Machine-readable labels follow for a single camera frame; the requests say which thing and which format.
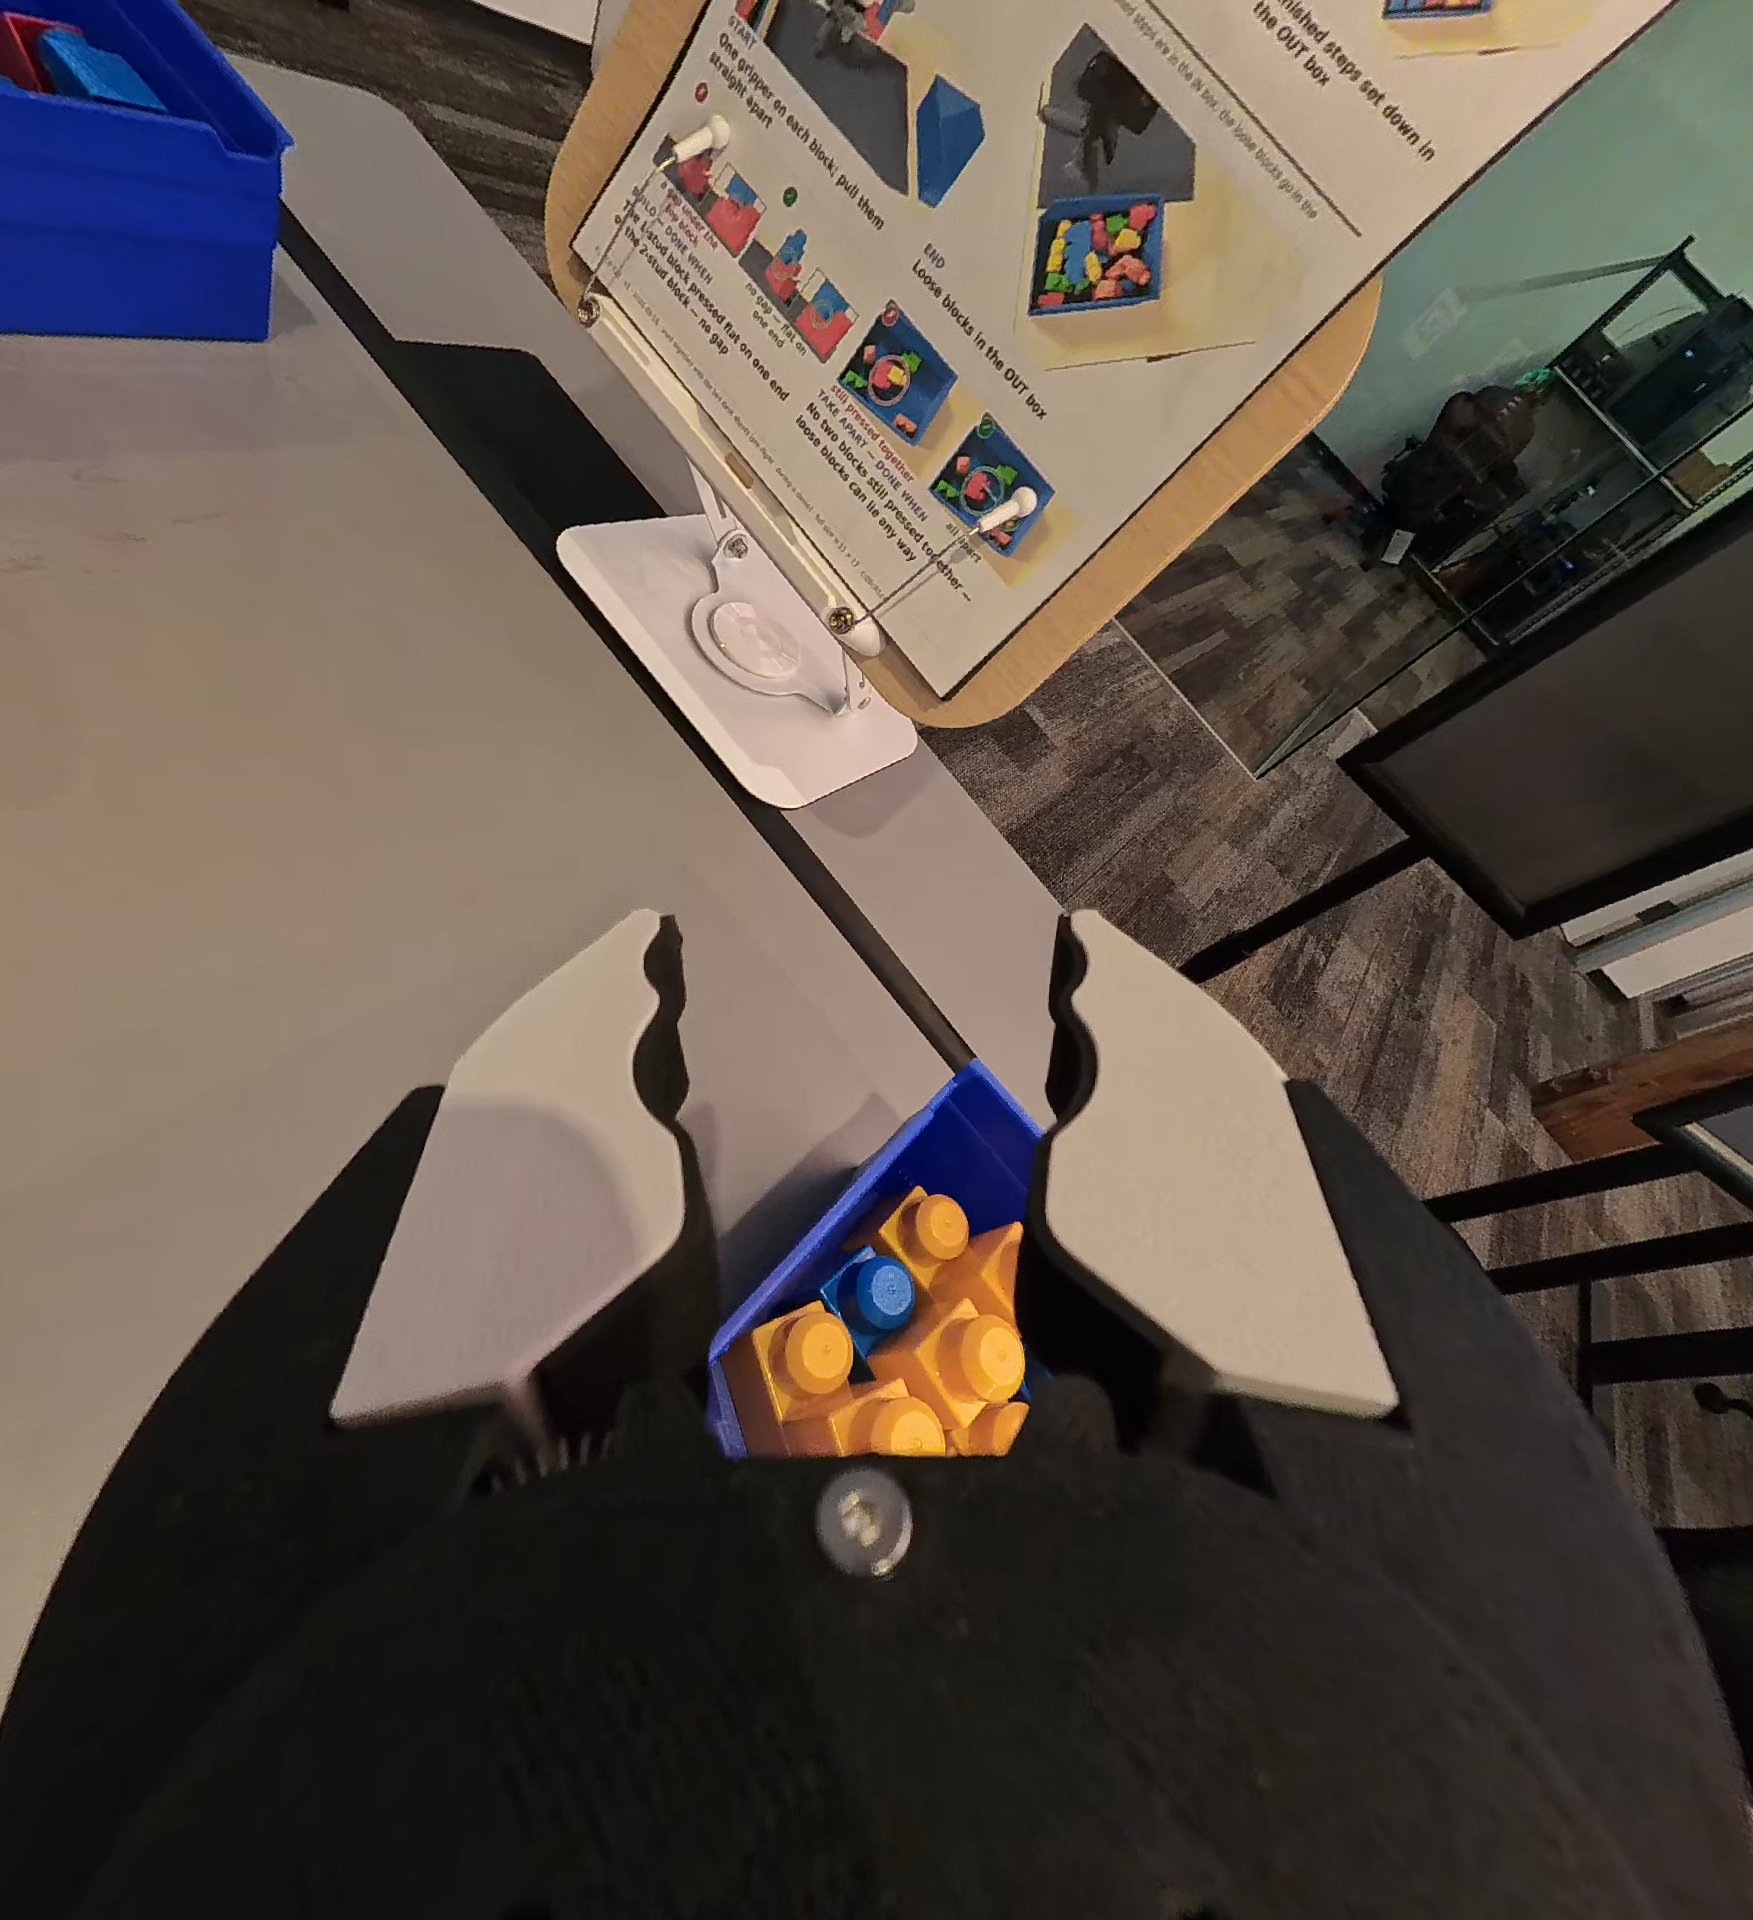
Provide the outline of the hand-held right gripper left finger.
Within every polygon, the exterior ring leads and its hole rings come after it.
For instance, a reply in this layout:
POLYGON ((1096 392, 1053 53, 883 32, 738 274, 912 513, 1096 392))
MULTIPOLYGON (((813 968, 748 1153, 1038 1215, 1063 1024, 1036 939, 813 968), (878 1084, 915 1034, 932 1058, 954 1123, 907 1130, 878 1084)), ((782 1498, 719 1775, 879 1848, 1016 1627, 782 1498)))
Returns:
POLYGON ((697 1145, 682 1123, 682 937, 639 908, 494 1019, 452 1068, 331 1417, 505 1407, 578 1428, 535 1389, 629 1343, 682 1373, 716 1310, 697 1145))

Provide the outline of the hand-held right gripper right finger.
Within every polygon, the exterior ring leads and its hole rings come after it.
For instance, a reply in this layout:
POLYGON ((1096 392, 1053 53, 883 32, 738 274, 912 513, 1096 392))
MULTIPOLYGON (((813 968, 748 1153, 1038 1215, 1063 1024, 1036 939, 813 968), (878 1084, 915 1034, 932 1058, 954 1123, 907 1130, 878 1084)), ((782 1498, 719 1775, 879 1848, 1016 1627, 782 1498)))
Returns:
POLYGON ((1397 1412, 1293 1077, 1261 1041, 1098 910, 1058 920, 1050 1019, 1031 1252, 1227 1394, 1397 1412))

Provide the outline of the cluster of assembled block steps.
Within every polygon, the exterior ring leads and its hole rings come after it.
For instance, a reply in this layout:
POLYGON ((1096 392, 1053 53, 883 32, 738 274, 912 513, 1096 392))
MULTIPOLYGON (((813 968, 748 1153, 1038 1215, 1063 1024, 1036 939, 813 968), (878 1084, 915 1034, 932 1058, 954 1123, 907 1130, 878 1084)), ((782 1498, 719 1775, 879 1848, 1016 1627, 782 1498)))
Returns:
POLYGON ((1031 1411, 1016 1319, 1024 1228, 958 1198, 883 1196, 789 1307, 719 1356, 745 1453, 999 1457, 1031 1411))

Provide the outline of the blue plastic bin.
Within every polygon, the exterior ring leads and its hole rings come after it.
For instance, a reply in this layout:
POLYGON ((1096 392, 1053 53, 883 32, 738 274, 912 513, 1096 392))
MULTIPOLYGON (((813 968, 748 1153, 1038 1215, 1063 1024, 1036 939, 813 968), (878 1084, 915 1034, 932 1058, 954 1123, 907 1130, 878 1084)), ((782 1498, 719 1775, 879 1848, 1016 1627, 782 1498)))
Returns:
POLYGON ((179 3, 0 10, 74 24, 171 109, 0 92, 0 334, 266 339, 281 121, 179 3))
POLYGON ((891 1205, 914 1186, 958 1203, 971 1233, 1023 1222, 1033 1186, 1033 1165, 1045 1128, 982 1061, 961 1068, 929 1104, 908 1118, 840 1186, 840 1194, 811 1211, 760 1283, 731 1307, 707 1349, 707 1424, 728 1460, 745 1460, 745 1428, 723 1360, 762 1324, 808 1307, 840 1261, 844 1244, 878 1205, 891 1205))

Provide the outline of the pile of colourful toy blocks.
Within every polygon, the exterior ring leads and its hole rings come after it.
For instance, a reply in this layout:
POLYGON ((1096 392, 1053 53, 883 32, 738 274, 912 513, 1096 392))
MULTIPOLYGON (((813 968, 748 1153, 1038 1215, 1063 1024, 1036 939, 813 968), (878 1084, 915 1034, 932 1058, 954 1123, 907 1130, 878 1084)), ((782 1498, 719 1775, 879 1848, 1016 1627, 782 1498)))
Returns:
POLYGON ((121 55, 97 46, 74 24, 0 10, 0 92, 142 112, 169 112, 152 82, 121 55))

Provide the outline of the black screen easel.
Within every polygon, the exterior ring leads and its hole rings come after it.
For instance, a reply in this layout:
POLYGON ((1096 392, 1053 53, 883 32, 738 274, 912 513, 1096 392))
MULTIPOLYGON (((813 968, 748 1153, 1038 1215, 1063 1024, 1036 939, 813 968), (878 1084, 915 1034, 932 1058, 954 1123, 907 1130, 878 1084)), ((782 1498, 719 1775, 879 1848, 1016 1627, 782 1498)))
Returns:
POLYGON ((1699 1174, 1750 1215, 1697 1233, 1677 1233, 1578 1254, 1511 1261, 1491 1271, 1506 1297, 1573 1290, 1578 1297, 1578 1394, 1631 1382, 1707 1382, 1753 1377, 1753 1327, 1690 1331, 1634 1339, 1593 1336, 1593 1288, 1680 1273, 1714 1261, 1753 1261, 1753 1164, 1699 1128, 1680 1128, 1667 1140, 1607 1159, 1530 1174, 1488 1186, 1430 1198, 1430 1213, 1448 1225, 1540 1208, 1624 1186, 1656 1186, 1699 1174))

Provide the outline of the black desk mat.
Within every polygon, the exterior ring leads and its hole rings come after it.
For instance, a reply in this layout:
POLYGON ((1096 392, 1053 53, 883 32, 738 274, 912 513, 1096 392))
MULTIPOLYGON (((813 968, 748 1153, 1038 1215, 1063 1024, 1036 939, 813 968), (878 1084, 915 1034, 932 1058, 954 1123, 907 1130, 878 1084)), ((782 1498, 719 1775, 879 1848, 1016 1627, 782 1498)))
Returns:
POLYGON ((406 395, 540 564, 556 566, 557 538, 573 528, 661 516, 535 354, 414 339, 392 351, 406 395))

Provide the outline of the instruction poster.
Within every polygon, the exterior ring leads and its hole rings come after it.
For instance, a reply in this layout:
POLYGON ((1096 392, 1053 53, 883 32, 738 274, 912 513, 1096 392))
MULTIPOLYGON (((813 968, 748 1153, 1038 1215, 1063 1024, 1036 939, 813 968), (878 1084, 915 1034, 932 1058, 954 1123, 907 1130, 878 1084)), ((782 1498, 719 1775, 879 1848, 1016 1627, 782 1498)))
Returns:
POLYGON ((825 629, 961 687, 1665 3, 629 3, 551 274, 825 629))

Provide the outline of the black metal shelf rack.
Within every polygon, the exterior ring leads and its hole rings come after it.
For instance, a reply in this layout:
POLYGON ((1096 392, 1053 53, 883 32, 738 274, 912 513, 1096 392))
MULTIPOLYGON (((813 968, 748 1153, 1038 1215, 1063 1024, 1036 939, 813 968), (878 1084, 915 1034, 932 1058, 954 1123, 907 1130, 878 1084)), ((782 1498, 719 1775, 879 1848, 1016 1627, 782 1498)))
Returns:
POLYGON ((1753 303, 1704 274, 1690 242, 1554 358, 1488 387, 1537 402, 1518 455, 1527 489, 1445 564, 1408 557, 1481 654, 1529 637, 1753 480, 1753 303))

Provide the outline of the metal poster bracket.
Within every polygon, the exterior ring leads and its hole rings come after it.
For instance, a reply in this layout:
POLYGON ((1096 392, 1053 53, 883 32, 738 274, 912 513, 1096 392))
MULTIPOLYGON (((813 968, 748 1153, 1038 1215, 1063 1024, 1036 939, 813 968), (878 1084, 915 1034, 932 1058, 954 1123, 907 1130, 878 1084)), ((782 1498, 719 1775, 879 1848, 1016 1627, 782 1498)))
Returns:
POLYGON ((714 588, 692 607, 690 632, 723 678, 830 716, 873 705, 871 683, 840 637, 745 532, 721 533, 711 566, 714 588))

